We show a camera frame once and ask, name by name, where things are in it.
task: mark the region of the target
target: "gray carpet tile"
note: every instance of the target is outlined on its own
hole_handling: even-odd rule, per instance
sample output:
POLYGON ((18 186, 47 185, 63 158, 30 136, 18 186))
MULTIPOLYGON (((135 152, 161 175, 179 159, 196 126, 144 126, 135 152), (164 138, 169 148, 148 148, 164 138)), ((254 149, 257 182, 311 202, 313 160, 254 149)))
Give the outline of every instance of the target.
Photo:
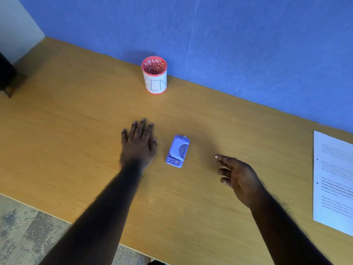
MULTIPOLYGON (((70 224, 0 195, 0 265, 37 265, 70 224)), ((119 245, 113 265, 146 265, 151 260, 119 245)))

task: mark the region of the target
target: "cylindrical container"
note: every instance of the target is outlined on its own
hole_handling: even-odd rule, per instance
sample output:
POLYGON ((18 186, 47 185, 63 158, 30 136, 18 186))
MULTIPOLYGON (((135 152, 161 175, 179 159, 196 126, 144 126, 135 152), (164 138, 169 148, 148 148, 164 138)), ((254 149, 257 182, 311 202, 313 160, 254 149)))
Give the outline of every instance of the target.
POLYGON ((167 89, 167 62, 158 56, 145 58, 141 64, 149 93, 161 94, 167 89))

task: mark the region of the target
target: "person's left hand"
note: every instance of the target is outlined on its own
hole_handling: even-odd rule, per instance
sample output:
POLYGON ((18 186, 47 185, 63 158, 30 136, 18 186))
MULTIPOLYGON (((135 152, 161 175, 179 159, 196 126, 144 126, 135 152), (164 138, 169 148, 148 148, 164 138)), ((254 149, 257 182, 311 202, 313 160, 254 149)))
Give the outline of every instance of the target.
POLYGON ((152 137, 153 124, 147 128, 145 126, 146 119, 142 119, 139 124, 136 121, 132 123, 129 134, 126 129, 121 131, 121 168, 129 162, 138 161, 144 170, 156 157, 157 141, 152 137))

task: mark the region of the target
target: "small white paper piece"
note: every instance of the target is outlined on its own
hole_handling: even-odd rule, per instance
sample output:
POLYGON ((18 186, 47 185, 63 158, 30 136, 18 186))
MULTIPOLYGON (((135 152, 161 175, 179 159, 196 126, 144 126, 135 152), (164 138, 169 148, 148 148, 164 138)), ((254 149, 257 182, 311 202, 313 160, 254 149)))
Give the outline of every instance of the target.
POLYGON ((313 219, 353 236, 353 145, 314 131, 313 219))

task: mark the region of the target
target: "hole punch ruler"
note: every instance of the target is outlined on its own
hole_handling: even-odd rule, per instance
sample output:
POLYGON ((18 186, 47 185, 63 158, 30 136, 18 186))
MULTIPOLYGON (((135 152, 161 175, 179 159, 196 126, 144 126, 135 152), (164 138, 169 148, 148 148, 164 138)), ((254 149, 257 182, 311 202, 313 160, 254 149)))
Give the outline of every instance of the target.
POLYGON ((189 143, 190 140, 187 137, 176 135, 165 162, 169 165, 181 168, 186 152, 188 151, 189 143))

